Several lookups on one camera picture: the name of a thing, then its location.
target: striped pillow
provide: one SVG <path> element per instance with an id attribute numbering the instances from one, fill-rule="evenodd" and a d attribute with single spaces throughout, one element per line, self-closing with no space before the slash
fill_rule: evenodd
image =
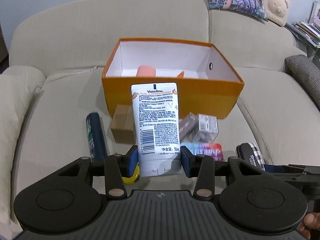
<path id="1" fill-rule="evenodd" d="M 304 55 L 287 57 L 284 62 L 294 79 L 320 109 L 320 69 Z"/>

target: silver screw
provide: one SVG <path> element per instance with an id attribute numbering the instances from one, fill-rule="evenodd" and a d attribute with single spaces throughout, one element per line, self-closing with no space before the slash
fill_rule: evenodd
<path id="1" fill-rule="evenodd" d="M 109 190 L 109 195 L 113 197 L 121 197 L 124 194 L 123 189 L 120 188 L 113 188 Z"/>
<path id="2" fill-rule="evenodd" d="M 206 188 L 198 189 L 196 193 L 200 197 L 210 197 L 212 195 L 212 191 Z"/>

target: pink mallet head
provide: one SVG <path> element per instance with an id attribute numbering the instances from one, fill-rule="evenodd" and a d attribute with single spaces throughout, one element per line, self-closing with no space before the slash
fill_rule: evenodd
<path id="1" fill-rule="evenodd" d="M 138 67 L 136 77 L 155 77 L 156 69 L 152 66 L 142 65 Z"/>

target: fingernail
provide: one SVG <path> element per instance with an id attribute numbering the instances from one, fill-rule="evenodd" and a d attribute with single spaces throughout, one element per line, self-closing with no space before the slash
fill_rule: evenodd
<path id="1" fill-rule="evenodd" d="M 314 219 L 315 219 L 315 216 L 313 214 L 308 214 L 308 215 L 306 215 L 304 222 L 305 222 L 305 224 L 310 225 L 313 223 Z"/>

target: vaseline tube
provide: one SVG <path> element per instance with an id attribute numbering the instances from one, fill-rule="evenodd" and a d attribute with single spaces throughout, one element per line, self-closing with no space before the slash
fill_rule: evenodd
<path id="1" fill-rule="evenodd" d="M 132 85 L 140 176 L 181 173 L 176 83 Z"/>

